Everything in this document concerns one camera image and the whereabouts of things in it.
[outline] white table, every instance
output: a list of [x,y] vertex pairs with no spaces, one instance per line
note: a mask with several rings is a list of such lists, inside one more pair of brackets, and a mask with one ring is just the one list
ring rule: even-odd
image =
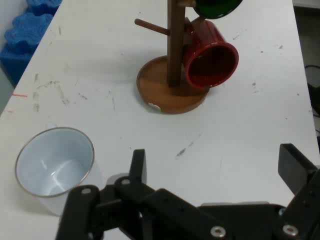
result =
[[[186,15],[197,17],[193,9]],[[239,66],[200,107],[180,115],[152,110],[137,92],[139,69],[167,47],[164,36],[135,26],[137,17],[165,27],[167,4],[63,1],[14,91],[27,97],[11,97],[0,118],[3,239],[56,234],[59,219],[14,175],[19,150],[49,123],[85,132],[105,179],[128,172],[133,150],[145,148],[148,184],[196,206],[287,205],[293,194],[277,168],[282,143],[320,164],[292,0],[245,0],[214,21],[238,49]]]

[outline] wooden mug stand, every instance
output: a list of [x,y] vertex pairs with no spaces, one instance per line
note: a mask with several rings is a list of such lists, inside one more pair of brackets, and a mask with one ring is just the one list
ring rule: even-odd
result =
[[140,70],[136,85],[143,100],[161,112],[182,114],[198,107],[209,89],[197,89],[185,80],[183,60],[186,7],[194,8],[194,0],[168,0],[168,28],[136,19],[135,24],[167,35],[167,56],[149,61]]

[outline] blue packing material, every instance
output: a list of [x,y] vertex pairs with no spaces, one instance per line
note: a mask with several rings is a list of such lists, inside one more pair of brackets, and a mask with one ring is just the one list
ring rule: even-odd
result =
[[2,68],[14,87],[18,84],[22,74],[24,73],[32,58],[32,55],[33,54],[31,53],[13,53],[9,50],[7,44],[0,52],[0,61],[2,63]]
[[6,31],[4,38],[10,51],[16,54],[33,54],[44,36],[53,16],[35,16],[31,12],[17,16],[13,28]]
[[34,15],[40,16],[42,14],[55,15],[62,0],[26,0],[26,2]]
[[0,52],[0,61],[12,84],[16,86],[44,36],[53,16],[35,16],[31,12],[17,16],[4,37],[6,45]]

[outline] red mark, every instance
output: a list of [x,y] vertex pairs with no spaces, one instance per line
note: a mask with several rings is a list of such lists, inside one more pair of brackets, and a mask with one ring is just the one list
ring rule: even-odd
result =
[[27,95],[20,95],[20,94],[12,94],[12,96],[14,97],[23,97],[23,98],[27,98],[28,96]]

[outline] silver rim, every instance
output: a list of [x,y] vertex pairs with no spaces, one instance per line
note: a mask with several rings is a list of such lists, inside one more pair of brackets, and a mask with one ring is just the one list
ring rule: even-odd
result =
[[[66,191],[61,192],[61,193],[58,193],[58,194],[54,194],[54,195],[38,195],[38,194],[35,194],[35,193],[33,193],[33,192],[30,192],[29,190],[27,190],[27,189],[21,184],[21,182],[20,182],[20,180],[19,180],[19,178],[18,178],[18,175],[17,175],[17,166],[18,166],[19,157],[20,157],[21,153],[24,151],[25,147],[26,147],[32,140],[34,140],[36,137],[38,137],[39,135],[44,134],[44,133],[46,133],[46,132],[49,132],[49,131],[52,131],[52,130],[57,130],[57,129],[69,129],[69,130],[77,131],[77,132],[81,133],[82,135],[84,135],[84,136],[88,139],[88,141],[89,141],[89,143],[90,143],[90,145],[91,145],[91,149],[92,149],[92,161],[91,161],[91,166],[90,166],[88,172],[83,176],[83,178],[81,179],[81,181],[80,181],[78,184],[76,184],[75,186],[70,187],[70,188],[67,189]],[[32,196],[39,197],[39,198],[44,198],[44,199],[54,198],[54,197],[61,196],[61,195],[65,194],[65,193],[69,192],[71,189],[79,186],[79,185],[85,180],[85,178],[88,176],[88,174],[90,173],[90,171],[91,171],[91,169],[92,169],[92,167],[93,167],[93,165],[94,165],[94,162],[95,162],[95,149],[94,149],[94,145],[92,144],[92,141],[90,140],[90,138],[89,138],[84,132],[82,132],[82,131],[80,131],[80,130],[78,130],[78,129],[72,128],[72,127],[54,127],[54,128],[50,128],[50,129],[48,129],[48,130],[42,131],[42,132],[38,133],[37,135],[33,136],[33,137],[32,137],[29,141],[27,141],[26,144],[22,147],[22,149],[20,150],[20,152],[19,152],[19,154],[18,154],[18,157],[16,158],[16,161],[15,161],[15,167],[14,167],[15,179],[17,180],[19,186],[20,186],[25,192],[27,192],[28,194],[31,194]]]

